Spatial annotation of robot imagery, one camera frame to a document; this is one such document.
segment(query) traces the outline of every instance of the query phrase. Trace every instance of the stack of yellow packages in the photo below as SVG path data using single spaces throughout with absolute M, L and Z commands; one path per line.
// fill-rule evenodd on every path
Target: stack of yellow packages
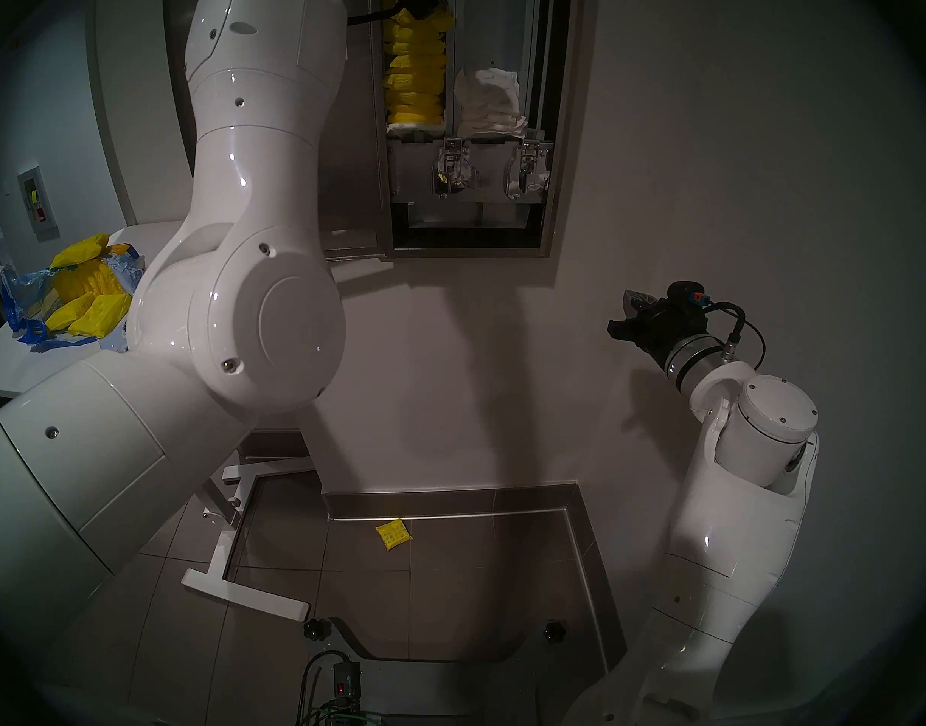
M 389 131 L 396 129 L 443 130 L 443 100 L 446 87 L 446 42 L 444 33 L 453 17 L 440 8 L 423 20 L 402 10 L 385 21 L 385 52 L 392 56 L 385 71 L 385 107 Z

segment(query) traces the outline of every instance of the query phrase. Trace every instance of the black knob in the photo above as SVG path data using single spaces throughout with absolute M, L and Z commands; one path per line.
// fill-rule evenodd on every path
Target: black knob
M 309 619 L 302 628 L 302 634 L 309 640 L 324 640 L 331 633 L 331 624 L 328 619 Z
M 567 631 L 561 622 L 548 622 L 547 626 L 543 628 L 543 639 L 552 646 L 563 643 L 565 635 L 567 635 Z

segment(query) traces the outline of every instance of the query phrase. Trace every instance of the robot arm cover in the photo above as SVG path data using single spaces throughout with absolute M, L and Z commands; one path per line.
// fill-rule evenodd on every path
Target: robot arm cover
M 190 213 L 150 263 L 130 350 L 0 410 L 0 630 L 39 655 L 254 428 L 331 381 L 345 318 L 317 153 L 345 64 L 339 0 L 200 0 L 186 52 Z

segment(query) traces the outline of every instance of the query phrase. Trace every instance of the metal clamp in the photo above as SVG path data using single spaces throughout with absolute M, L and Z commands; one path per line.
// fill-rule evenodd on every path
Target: metal clamp
M 510 199 L 520 199 L 527 192 L 546 192 L 550 183 L 547 154 L 553 142 L 523 140 L 504 171 L 504 192 Z
M 470 148 L 463 138 L 444 138 L 433 166 L 433 194 L 445 199 L 464 188 L 475 186 L 477 170 L 470 164 Z

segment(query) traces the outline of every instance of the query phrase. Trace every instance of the white table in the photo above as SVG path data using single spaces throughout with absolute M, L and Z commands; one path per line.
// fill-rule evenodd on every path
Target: white table
M 147 264 L 160 253 L 183 221 L 141 223 L 121 228 L 110 236 L 110 244 L 132 244 Z M 93 356 L 99 343 L 33 353 L 29 346 L 13 338 L 8 323 L 0 327 L 0 396 L 15 398 L 61 369 Z

